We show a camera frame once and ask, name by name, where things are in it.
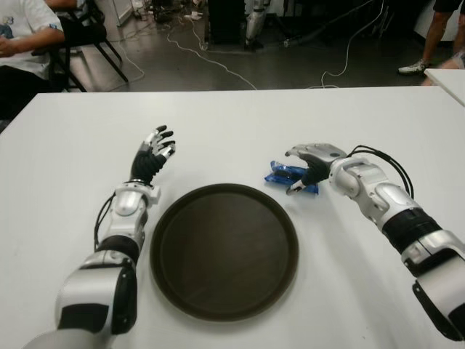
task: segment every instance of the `blue wrapper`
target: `blue wrapper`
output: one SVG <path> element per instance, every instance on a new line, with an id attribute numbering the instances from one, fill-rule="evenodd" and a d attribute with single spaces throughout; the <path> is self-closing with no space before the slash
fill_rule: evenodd
<path id="1" fill-rule="evenodd" d="M 272 173 L 267 175 L 264 180 L 287 185 L 288 187 L 300 180 L 307 171 L 301 167 L 286 166 L 277 161 L 271 161 L 271 170 Z M 318 194 L 318 185 L 309 185 L 304 191 Z"/>

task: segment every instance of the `round tray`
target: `round tray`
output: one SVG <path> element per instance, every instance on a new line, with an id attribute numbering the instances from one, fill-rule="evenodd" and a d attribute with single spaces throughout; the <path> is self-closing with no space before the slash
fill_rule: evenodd
<path id="1" fill-rule="evenodd" d="M 211 321 L 261 313 L 291 283 L 299 244 L 284 209 L 261 191 L 210 185 L 176 201 L 150 246 L 155 280 L 179 309 Z"/>

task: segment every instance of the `chair leg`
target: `chair leg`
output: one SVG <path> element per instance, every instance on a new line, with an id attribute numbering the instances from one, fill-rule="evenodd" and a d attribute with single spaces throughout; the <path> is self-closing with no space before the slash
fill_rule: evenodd
<path id="1" fill-rule="evenodd" d="M 68 69 L 67 69 L 66 64 L 61 60 L 59 54 L 55 55 L 54 60 L 60 66 L 60 68 L 63 69 L 66 76 L 69 77 L 69 79 L 71 79 L 71 81 L 76 85 L 76 87 L 81 92 L 87 92 L 86 89 L 84 88 L 84 86 L 82 86 L 81 82 L 78 80 L 78 78 L 76 78 L 75 75 L 73 73 L 71 73 L 71 70 L 69 69 L 69 66 L 68 66 Z"/>
<path id="2" fill-rule="evenodd" d="M 70 76 L 71 74 L 71 48 L 67 46 L 65 48 L 65 74 Z M 69 79 L 66 80 L 66 89 L 70 88 Z"/>
<path id="3" fill-rule="evenodd" d="M 105 57 L 105 59 L 111 64 L 111 66 L 113 67 L 113 69 L 115 69 L 116 73 L 119 74 L 119 76 L 125 81 L 125 82 L 129 82 L 128 78 L 126 77 L 126 75 L 124 75 L 124 73 L 121 71 L 121 69 L 113 62 L 113 60 L 110 58 L 110 56 L 108 56 L 107 52 L 105 52 L 105 50 L 99 45 L 99 44 L 94 44 L 95 47 L 100 51 L 100 53 L 102 54 L 103 57 Z"/>
<path id="4" fill-rule="evenodd" d="M 120 62 L 123 62 L 123 58 L 121 58 L 118 51 L 116 51 L 115 47 L 113 47 L 113 45 L 110 44 L 110 42 L 107 39 L 105 39 L 103 42 L 105 42 L 107 44 L 107 46 L 110 47 L 111 51 L 115 54 L 115 56 L 118 58 L 118 60 Z"/>

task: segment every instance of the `white t-shirt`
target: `white t-shirt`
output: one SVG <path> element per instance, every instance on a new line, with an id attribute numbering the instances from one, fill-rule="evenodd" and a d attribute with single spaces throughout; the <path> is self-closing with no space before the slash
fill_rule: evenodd
<path id="1" fill-rule="evenodd" d="M 60 20 L 44 0 L 0 0 L 0 36 L 21 39 L 48 27 L 62 31 Z M 0 58 L 0 66 L 9 65 L 47 79 L 49 60 L 49 55 L 34 57 L 26 52 Z"/>

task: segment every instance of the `gray floor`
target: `gray floor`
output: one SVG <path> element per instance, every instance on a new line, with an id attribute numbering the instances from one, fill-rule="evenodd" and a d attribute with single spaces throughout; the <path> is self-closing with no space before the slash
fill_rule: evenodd
<path id="1" fill-rule="evenodd" d="M 105 10 L 106 1 L 100 0 L 100 3 Z M 339 72 L 345 63 L 347 39 L 335 40 L 330 46 L 315 41 L 288 49 L 229 55 L 201 52 L 190 22 L 181 25 L 174 21 L 172 25 L 171 39 L 226 65 L 258 89 L 299 89 L 320 85 L 323 71 Z M 195 25 L 200 33 L 203 23 Z M 72 70 L 90 92 L 250 89 L 248 84 L 223 68 L 169 43 L 166 36 L 170 29 L 167 27 L 157 27 L 150 20 L 143 22 L 131 18 L 122 28 L 117 28 L 111 15 L 107 16 L 106 26 L 108 38 L 121 53 L 123 50 L 118 46 L 118 40 L 146 27 L 137 36 L 121 42 L 128 58 L 145 72 L 145 77 L 121 86 L 123 81 L 103 56 L 93 47 L 84 47 L 83 52 L 72 59 Z M 450 54 L 450 49 L 439 48 L 436 61 L 439 63 Z M 349 52 L 347 72 L 338 78 L 326 77 L 325 84 L 339 87 L 417 85 L 423 81 L 423 76 L 399 76 L 396 70 L 401 65 L 415 62 L 420 56 L 421 45 L 411 39 L 355 39 Z M 122 69 L 130 81 L 141 76 L 126 58 Z"/>

